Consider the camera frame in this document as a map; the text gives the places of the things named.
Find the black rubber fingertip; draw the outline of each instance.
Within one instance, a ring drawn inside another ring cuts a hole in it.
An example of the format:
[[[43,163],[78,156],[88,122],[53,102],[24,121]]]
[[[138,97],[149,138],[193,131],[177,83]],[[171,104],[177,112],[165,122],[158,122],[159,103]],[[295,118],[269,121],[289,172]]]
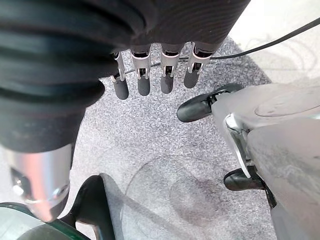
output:
[[[189,73],[188,70],[185,71],[184,75],[184,86],[188,89],[192,89],[198,82],[199,75],[198,71],[193,71]]]
[[[116,81],[113,83],[114,91],[116,96],[121,100],[126,100],[129,96],[129,89],[127,85],[127,80],[124,79],[124,81]]]
[[[146,79],[145,76],[142,76],[141,79],[138,79],[138,91],[142,96],[150,93],[150,78]]]
[[[174,78],[170,77],[170,75],[161,76],[161,92],[164,94],[171,93],[173,87],[174,87]]]

